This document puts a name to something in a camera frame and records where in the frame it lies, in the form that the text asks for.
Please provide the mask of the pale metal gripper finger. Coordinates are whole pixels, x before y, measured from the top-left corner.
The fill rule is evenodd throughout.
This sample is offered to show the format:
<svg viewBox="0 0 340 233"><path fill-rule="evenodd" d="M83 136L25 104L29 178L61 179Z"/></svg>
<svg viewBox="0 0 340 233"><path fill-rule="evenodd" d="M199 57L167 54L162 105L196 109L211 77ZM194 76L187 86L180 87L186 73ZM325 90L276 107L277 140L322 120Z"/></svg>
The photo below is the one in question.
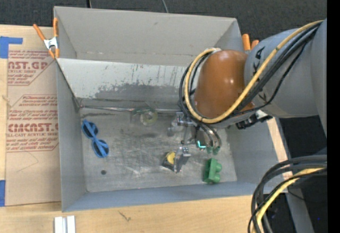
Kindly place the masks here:
<svg viewBox="0 0 340 233"><path fill-rule="evenodd" d="M180 146L175 152L174 158L174 172L179 173L183 165L187 163L189 158L191 157L191 153L187 146Z"/></svg>
<svg viewBox="0 0 340 233"><path fill-rule="evenodd" d="M167 136L172 137L176 133L183 131L184 127L178 124L177 120L173 120L167 129Z"/></svg>

